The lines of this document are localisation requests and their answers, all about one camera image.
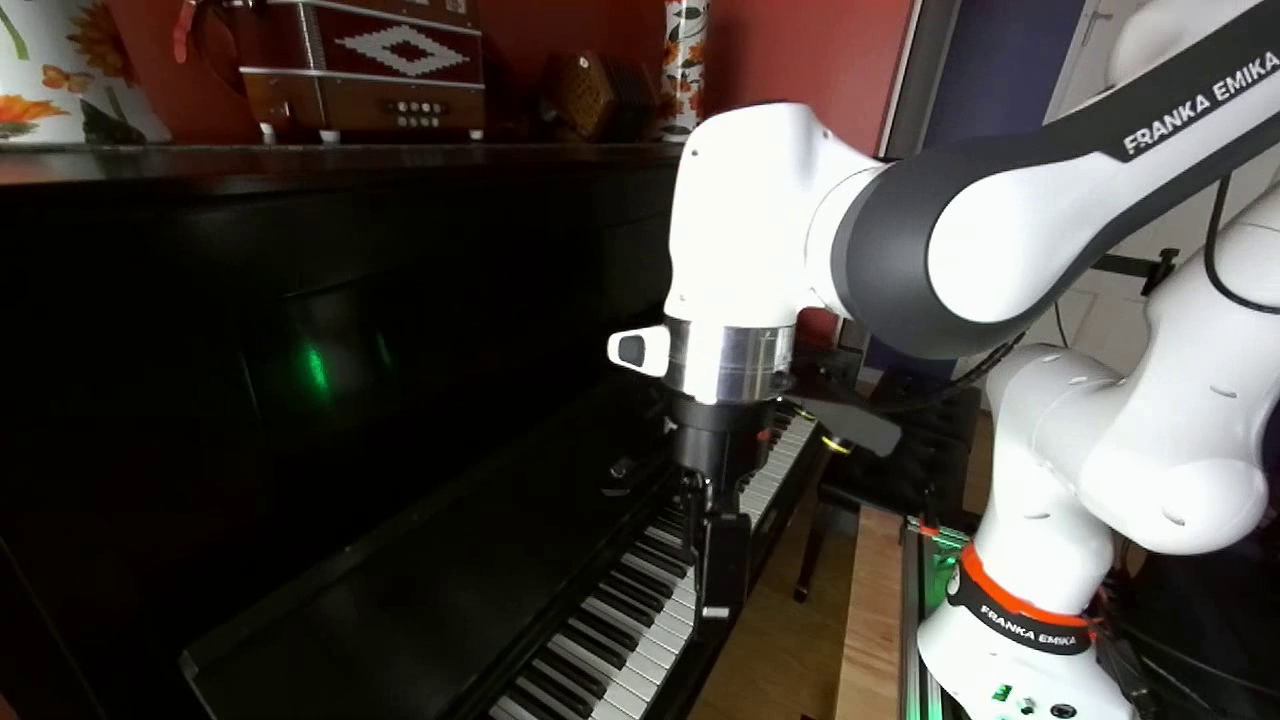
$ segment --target black piano key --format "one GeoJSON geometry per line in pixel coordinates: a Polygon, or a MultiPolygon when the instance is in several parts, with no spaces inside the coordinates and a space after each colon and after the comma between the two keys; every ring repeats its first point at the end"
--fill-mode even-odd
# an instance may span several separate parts
{"type": "Polygon", "coordinates": [[[658,514],[660,520],[683,520],[692,506],[695,506],[695,496],[692,487],[681,487],[658,514]]]}
{"type": "Polygon", "coordinates": [[[534,665],[544,665],[549,671],[566,675],[573,686],[581,686],[594,698],[600,698],[607,691],[607,684],[600,675],[585,671],[581,665],[573,665],[555,648],[544,648],[534,665]]]}
{"type": "Polygon", "coordinates": [[[687,536],[687,527],[692,527],[692,520],[683,510],[666,510],[653,523],[674,530],[674,536],[687,536]]]}
{"type": "Polygon", "coordinates": [[[544,668],[526,668],[519,678],[529,678],[534,686],[540,686],[552,702],[566,706],[566,716],[581,720],[594,716],[594,702],[573,691],[569,684],[561,684],[555,675],[549,675],[544,668]]]}
{"type": "Polygon", "coordinates": [[[660,595],[660,600],[669,600],[669,595],[674,595],[674,588],[678,588],[678,584],[658,579],[658,574],[647,574],[647,570],[641,570],[641,566],[633,566],[633,564],[618,564],[614,570],[618,570],[618,574],[624,574],[630,584],[636,584],[636,588],[646,588],[646,592],[660,595]]]}
{"type": "Polygon", "coordinates": [[[636,650],[636,637],[620,622],[614,622],[607,614],[597,614],[594,607],[578,607],[573,619],[581,619],[590,631],[597,631],[600,639],[636,650]]]}
{"type": "Polygon", "coordinates": [[[614,607],[607,600],[600,600],[600,592],[594,592],[594,600],[585,603],[585,610],[600,614],[603,622],[618,622],[620,631],[630,631],[636,642],[646,639],[647,622],[641,622],[636,614],[614,607]]]}
{"type": "Polygon", "coordinates": [[[607,668],[624,668],[630,650],[620,650],[618,642],[578,626],[573,619],[561,626],[569,639],[578,639],[585,650],[594,650],[600,665],[607,668]]]}
{"type": "Polygon", "coordinates": [[[687,564],[674,550],[666,550],[660,544],[653,544],[647,536],[633,544],[636,557],[646,557],[653,566],[669,570],[669,574],[683,574],[687,564]]]}
{"type": "Polygon", "coordinates": [[[529,686],[512,684],[507,698],[519,702],[529,716],[537,720],[566,720],[561,713],[552,713],[544,698],[537,698],[529,686]]]}
{"type": "Polygon", "coordinates": [[[681,550],[681,557],[687,557],[683,536],[678,536],[678,530],[669,530],[669,527],[660,527],[660,523],[647,523],[646,536],[658,538],[658,544],[666,544],[666,548],[674,548],[674,550],[681,550]]]}
{"type": "Polygon", "coordinates": [[[633,550],[633,548],[624,550],[624,564],[636,566],[641,574],[653,574],[658,584],[666,584],[669,595],[683,574],[683,570],[681,574],[666,570],[660,564],[653,564],[646,550],[633,550]]]}
{"type": "Polygon", "coordinates": [[[653,595],[647,588],[641,588],[641,584],[633,584],[633,579],[624,579],[618,570],[603,574],[600,588],[614,588],[614,592],[630,595],[633,603],[641,603],[653,614],[666,610],[666,603],[669,603],[666,595],[653,595]]]}
{"type": "Polygon", "coordinates": [[[555,650],[561,660],[569,660],[573,668],[590,671],[600,678],[600,686],[607,691],[618,684],[618,668],[590,650],[585,642],[573,639],[573,631],[555,631],[555,639],[549,642],[549,650],[555,650]]]}
{"type": "Polygon", "coordinates": [[[620,595],[618,588],[597,584],[597,595],[600,595],[600,603],[618,607],[620,614],[636,619],[641,626],[653,626],[658,610],[641,607],[636,600],[620,595]]]}

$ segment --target wooden furniture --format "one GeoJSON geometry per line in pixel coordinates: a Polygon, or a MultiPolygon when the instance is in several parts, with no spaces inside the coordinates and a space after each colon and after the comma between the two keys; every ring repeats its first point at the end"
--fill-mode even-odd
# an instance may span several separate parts
{"type": "Polygon", "coordinates": [[[864,506],[848,584],[836,720],[899,716],[899,514],[864,506]]]}
{"type": "MultiPolygon", "coordinates": [[[[992,416],[982,411],[964,476],[964,510],[989,503],[989,476],[992,416]]],[[[836,720],[903,716],[903,557],[903,514],[864,503],[848,584],[836,720]]]]}
{"type": "Polygon", "coordinates": [[[890,371],[870,400],[874,411],[899,427],[890,457],[870,446],[841,451],[816,484],[821,510],[808,523],[808,548],[795,574],[795,600],[808,595],[816,557],[836,510],[882,503],[899,514],[932,514],[951,523],[964,510],[964,473],[972,457],[982,389],[940,389],[890,371]]]}
{"type": "Polygon", "coordinates": [[[269,141],[486,137],[486,34],[467,2],[230,8],[247,107],[269,141]]]}

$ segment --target glossy black surface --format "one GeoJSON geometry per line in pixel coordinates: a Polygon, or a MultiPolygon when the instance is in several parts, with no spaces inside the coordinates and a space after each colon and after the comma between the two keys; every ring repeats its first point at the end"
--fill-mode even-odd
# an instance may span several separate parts
{"type": "Polygon", "coordinates": [[[5,153],[5,697],[202,716],[186,642],[607,374],[669,190],[647,149],[5,153]]]}
{"type": "Polygon", "coordinates": [[[674,446],[660,416],[646,416],[646,391],[590,391],[196,639],[186,665],[214,716],[447,716],[674,484],[674,446]],[[646,484],[603,496],[624,457],[646,484]]]}

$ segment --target shelf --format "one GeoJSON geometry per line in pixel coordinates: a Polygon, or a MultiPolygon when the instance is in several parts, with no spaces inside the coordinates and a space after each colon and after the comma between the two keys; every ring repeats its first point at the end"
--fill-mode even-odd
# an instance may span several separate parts
{"type": "Polygon", "coordinates": [[[678,142],[111,142],[5,149],[0,194],[97,190],[299,190],[432,173],[678,167],[678,142]]]}

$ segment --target white piano key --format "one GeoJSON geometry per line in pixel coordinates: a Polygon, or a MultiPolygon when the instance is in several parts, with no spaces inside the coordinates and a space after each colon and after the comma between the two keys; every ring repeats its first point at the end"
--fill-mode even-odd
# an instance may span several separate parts
{"type": "Polygon", "coordinates": [[[681,584],[681,574],[669,574],[666,566],[647,564],[647,559],[636,557],[636,550],[624,550],[624,564],[630,564],[633,570],[646,570],[646,574],[660,579],[666,588],[678,588],[678,584],[681,584]]]}
{"type": "Polygon", "coordinates": [[[660,665],[660,668],[674,668],[674,665],[678,665],[683,639],[678,639],[669,622],[636,622],[633,614],[624,614],[624,610],[618,610],[618,607],[607,607],[607,603],[600,603],[600,600],[590,600],[590,603],[594,603],[594,610],[603,614],[607,622],[620,622],[624,631],[633,631],[633,637],[636,637],[636,650],[646,650],[653,665],[660,665]]]}
{"type": "Polygon", "coordinates": [[[600,657],[594,657],[590,648],[581,648],[581,642],[569,639],[569,637],[552,637],[552,648],[555,648],[561,657],[569,657],[573,665],[603,675],[603,678],[607,678],[603,698],[607,698],[614,706],[620,706],[624,716],[646,716],[646,706],[647,706],[647,698],[653,698],[653,691],[658,691],[647,678],[641,678],[641,675],[633,675],[633,671],[620,671],[620,668],[607,668],[600,657]]]}
{"type": "Polygon", "coordinates": [[[540,684],[534,684],[529,675],[516,675],[516,684],[537,697],[540,702],[549,702],[555,716],[578,716],[573,706],[566,706],[552,691],[544,691],[540,684]]]}
{"type": "Polygon", "coordinates": [[[501,697],[492,706],[490,706],[492,720],[537,720],[534,713],[526,713],[512,697],[501,697]]]}
{"type": "Polygon", "coordinates": [[[653,536],[641,536],[633,544],[636,557],[646,557],[647,564],[666,566],[669,574],[683,574],[687,570],[687,559],[681,550],[674,550],[669,544],[653,538],[653,536]]]}
{"type": "Polygon", "coordinates": [[[674,665],[681,660],[681,650],[683,650],[683,642],[687,642],[687,637],[692,637],[692,574],[683,574],[681,584],[678,584],[678,595],[687,595],[687,603],[669,603],[658,619],[653,619],[653,626],[646,631],[646,642],[666,642],[666,648],[674,648],[678,657],[674,657],[674,665]]]}
{"type": "Polygon", "coordinates": [[[620,570],[607,570],[607,588],[618,588],[620,595],[646,603],[647,610],[660,610],[660,607],[666,607],[666,595],[653,595],[647,588],[633,584],[633,579],[620,574],[620,570]]]}
{"type": "Polygon", "coordinates": [[[614,574],[620,574],[624,584],[633,584],[636,592],[653,595],[653,600],[669,600],[678,579],[658,579],[646,566],[633,566],[630,559],[614,564],[614,574]]]}
{"type": "Polygon", "coordinates": [[[534,660],[544,675],[552,675],[555,684],[566,684],[569,691],[578,691],[581,698],[594,702],[594,716],[600,720],[630,720],[630,713],[620,713],[607,697],[597,697],[590,686],[581,686],[573,675],[566,675],[561,668],[534,660]]]}
{"type": "Polygon", "coordinates": [[[678,530],[658,527],[658,523],[647,523],[647,527],[646,527],[646,536],[647,536],[647,538],[658,538],[658,544],[666,544],[666,548],[674,548],[674,550],[681,550],[681,548],[683,548],[683,538],[681,538],[678,530]]]}
{"type": "Polygon", "coordinates": [[[658,684],[666,684],[669,668],[653,657],[653,650],[630,650],[624,668],[633,668],[630,675],[646,678],[633,684],[636,697],[653,697],[658,684]]]}
{"type": "Polygon", "coordinates": [[[660,619],[692,631],[692,610],[695,607],[695,574],[687,570],[678,592],[674,592],[674,603],[666,603],[660,619]]]}

